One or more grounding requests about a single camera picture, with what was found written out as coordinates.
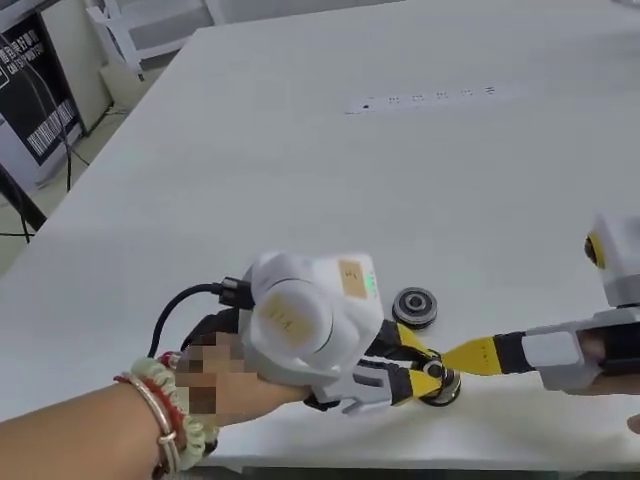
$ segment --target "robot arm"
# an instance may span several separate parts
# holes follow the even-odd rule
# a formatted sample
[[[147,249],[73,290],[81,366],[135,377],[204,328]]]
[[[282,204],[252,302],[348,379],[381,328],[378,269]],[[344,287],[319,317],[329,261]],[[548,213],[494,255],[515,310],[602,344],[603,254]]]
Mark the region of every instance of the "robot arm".
[[[548,390],[580,390],[598,375],[640,373],[640,217],[598,216],[585,242],[613,307],[586,320],[478,338],[443,354],[450,368],[503,375],[538,371]],[[602,340],[604,358],[586,356],[585,334]]]

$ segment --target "sticker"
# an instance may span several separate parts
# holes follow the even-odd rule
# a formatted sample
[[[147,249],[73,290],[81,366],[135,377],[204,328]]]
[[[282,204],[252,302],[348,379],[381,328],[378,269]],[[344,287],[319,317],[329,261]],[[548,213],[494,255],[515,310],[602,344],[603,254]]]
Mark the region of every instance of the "sticker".
[[[347,297],[367,299],[367,289],[364,284],[364,275],[360,262],[353,260],[340,260],[340,278],[342,290]]]
[[[279,293],[271,295],[258,314],[282,333],[285,341],[294,348],[304,345],[313,335],[311,321],[297,312]]]
[[[354,100],[347,114],[404,110],[420,107],[459,105],[486,100],[514,98],[513,89],[487,85],[485,87],[439,90],[414,95],[390,95],[388,97],[364,97]]]

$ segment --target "tan label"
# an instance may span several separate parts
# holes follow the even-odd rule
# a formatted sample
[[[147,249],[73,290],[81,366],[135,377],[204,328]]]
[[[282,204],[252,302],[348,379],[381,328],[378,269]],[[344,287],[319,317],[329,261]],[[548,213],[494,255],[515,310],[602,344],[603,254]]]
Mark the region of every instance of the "tan label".
[[[282,332],[285,340],[293,347],[303,345],[313,335],[313,324],[309,319],[300,315],[278,293],[272,295],[258,313]]]
[[[342,290],[347,297],[367,298],[367,289],[364,286],[364,275],[360,262],[353,260],[340,260],[340,277],[342,278]]]

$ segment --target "ball bearing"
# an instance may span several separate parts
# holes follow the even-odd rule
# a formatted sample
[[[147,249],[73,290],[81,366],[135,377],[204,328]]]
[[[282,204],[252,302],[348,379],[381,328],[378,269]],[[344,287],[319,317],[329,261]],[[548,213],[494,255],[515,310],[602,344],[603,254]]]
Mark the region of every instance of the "ball bearing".
[[[460,372],[446,368],[437,359],[429,360],[416,367],[434,378],[443,380],[442,388],[433,394],[420,397],[421,402],[432,407],[446,407],[458,399],[462,388]]]

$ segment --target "barcode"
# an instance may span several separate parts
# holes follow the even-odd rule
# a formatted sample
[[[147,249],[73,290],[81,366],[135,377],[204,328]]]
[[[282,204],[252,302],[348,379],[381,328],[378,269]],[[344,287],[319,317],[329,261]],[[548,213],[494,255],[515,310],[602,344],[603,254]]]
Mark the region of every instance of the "barcode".
[[[29,145],[38,155],[44,155],[62,132],[63,127],[60,125],[60,121],[66,127],[73,120],[74,112],[69,100],[58,105],[56,110],[57,114],[51,112],[51,115],[27,138]]]

